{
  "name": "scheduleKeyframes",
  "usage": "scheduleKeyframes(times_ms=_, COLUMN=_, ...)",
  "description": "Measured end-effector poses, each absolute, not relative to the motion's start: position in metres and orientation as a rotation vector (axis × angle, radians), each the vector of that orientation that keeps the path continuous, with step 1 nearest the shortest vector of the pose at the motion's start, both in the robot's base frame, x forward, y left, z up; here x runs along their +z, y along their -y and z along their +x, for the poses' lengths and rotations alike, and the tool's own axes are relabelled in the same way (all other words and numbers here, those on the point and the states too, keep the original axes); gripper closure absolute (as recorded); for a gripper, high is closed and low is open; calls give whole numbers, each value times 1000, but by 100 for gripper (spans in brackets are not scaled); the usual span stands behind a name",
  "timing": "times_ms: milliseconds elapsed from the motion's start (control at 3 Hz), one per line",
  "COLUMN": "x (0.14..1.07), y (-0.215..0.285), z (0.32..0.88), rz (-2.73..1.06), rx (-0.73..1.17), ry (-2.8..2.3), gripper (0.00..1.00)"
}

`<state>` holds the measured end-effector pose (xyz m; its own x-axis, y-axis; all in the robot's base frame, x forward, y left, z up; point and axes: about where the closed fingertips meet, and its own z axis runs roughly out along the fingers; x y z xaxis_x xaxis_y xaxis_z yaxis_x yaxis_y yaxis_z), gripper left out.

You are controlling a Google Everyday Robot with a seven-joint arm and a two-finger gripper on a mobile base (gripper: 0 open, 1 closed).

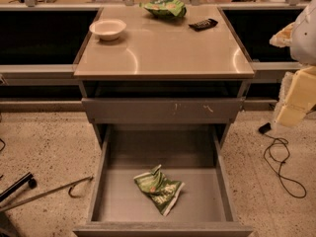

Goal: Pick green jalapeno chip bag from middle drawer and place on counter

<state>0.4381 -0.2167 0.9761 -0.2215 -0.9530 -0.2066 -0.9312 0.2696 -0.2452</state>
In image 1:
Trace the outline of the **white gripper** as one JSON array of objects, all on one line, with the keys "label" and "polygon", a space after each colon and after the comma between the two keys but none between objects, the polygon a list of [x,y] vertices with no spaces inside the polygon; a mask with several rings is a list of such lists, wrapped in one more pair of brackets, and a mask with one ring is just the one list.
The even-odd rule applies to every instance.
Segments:
[{"label": "white gripper", "polygon": [[[291,57],[303,64],[316,65],[316,0],[312,0],[294,23],[273,35],[269,43],[290,46]],[[316,67],[286,72],[279,90],[274,124],[293,127],[316,105]]]}]

